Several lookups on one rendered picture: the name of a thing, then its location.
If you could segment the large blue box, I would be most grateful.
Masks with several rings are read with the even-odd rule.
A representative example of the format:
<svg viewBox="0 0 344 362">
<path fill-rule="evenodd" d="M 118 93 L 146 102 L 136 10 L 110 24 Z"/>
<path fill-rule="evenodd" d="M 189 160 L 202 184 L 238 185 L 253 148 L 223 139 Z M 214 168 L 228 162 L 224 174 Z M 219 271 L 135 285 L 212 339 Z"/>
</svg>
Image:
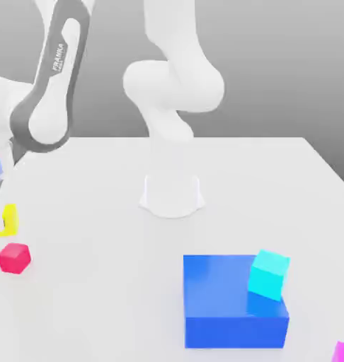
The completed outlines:
<svg viewBox="0 0 344 362">
<path fill-rule="evenodd" d="M 284 301 L 248 291 L 253 255 L 186 255 L 183 306 L 187 349 L 281 349 Z"/>
</svg>

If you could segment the small cyan cube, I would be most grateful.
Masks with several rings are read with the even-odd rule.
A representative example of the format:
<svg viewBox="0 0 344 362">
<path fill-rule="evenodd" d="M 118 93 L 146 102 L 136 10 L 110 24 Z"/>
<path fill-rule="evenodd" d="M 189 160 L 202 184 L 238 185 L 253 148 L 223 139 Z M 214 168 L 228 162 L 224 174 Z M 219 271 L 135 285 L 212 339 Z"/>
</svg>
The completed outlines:
<svg viewBox="0 0 344 362">
<path fill-rule="evenodd" d="M 289 265 L 289 257 L 260 250 L 251 265 L 248 291 L 280 302 Z"/>
</svg>

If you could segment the small red cube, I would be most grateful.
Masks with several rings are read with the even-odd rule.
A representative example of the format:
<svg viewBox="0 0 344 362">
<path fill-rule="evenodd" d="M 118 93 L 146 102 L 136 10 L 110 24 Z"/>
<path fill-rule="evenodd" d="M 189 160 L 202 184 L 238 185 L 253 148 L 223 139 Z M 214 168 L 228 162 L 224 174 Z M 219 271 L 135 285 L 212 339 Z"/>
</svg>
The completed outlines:
<svg viewBox="0 0 344 362">
<path fill-rule="evenodd" d="M 21 274 L 30 262 L 30 250 L 25 244 L 9 243 L 0 251 L 0 268 L 3 272 Z"/>
</svg>

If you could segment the small yellow cube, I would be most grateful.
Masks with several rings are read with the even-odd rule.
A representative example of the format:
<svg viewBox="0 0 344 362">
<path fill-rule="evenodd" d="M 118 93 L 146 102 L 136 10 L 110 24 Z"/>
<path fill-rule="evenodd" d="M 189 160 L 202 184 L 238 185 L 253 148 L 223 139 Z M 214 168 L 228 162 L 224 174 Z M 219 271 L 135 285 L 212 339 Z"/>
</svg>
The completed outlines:
<svg viewBox="0 0 344 362">
<path fill-rule="evenodd" d="M 4 229 L 0 231 L 0 237 L 16 235 L 18 232 L 19 218 L 15 204 L 7 204 L 2 213 Z"/>
</svg>

